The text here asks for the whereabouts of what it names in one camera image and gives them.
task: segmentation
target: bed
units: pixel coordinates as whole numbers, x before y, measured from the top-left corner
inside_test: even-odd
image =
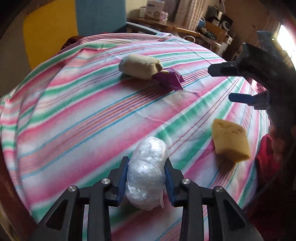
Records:
[[[123,75],[130,53],[161,60],[182,74],[183,91]],[[257,187],[254,158],[268,132],[265,111],[231,103],[229,93],[256,92],[242,77],[211,77],[207,68],[224,62],[213,52],[168,33],[101,34],[81,39],[37,66],[0,101],[4,160],[24,206],[39,222],[70,185],[93,185],[132,156],[139,141],[166,142],[174,168],[198,185],[224,187],[238,205]],[[242,125],[252,158],[232,164],[215,156],[215,118]],[[138,210],[127,200],[110,208],[114,241],[179,240],[182,209],[164,195],[164,208]],[[208,240],[204,207],[205,240]],[[87,208],[83,238],[86,240]]]

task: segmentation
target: white box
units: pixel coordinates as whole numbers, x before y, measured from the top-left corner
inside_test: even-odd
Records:
[[[148,0],[145,11],[145,18],[159,20],[164,5],[165,2],[162,1]]]
[[[228,37],[228,39],[227,39],[227,42],[226,42],[226,43],[227,43],[227,44],[229,44],[229,45],[232,43],[232,38],[231,38],[230,36]]]

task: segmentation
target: yellow sponge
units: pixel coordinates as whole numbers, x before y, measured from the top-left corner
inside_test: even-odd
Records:
[[[246,130],[231,121],[215,119],[212,137],[217,155],[224,155],[233,162],[251,158]]]

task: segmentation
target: yellow wall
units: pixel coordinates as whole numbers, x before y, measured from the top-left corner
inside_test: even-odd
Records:
[[[74,0],[53,1],[26,16],[24,43],[31,69],[55,55],[78,35]]]
[[[147,0],[126,0],[126,15],[128,17],[138,17],[139,8],[144,7]]]

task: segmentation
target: metal screw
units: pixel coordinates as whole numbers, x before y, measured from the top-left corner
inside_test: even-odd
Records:
[[[223,192],[224,189],[223,189],[223,187],[216,186],[216,187],[215,187],[215,191],[216,191],[216,192]]]
[[[189,184],[189,183],[191,183],[191,181],[190,181],[188,178],[184,178],[184,179],[182,180],[182,183],[183,183],[183,184]]]
[[[70,187],[68,187],[68,191],[69,191],[69,192],[75,192],[76,189],[77,189],[76,186],[70,186]]]
[[[104,179],[102,179],[102,183],[103,184],[108,184],[108,183],[110,183],[110,179],[104,178]]]

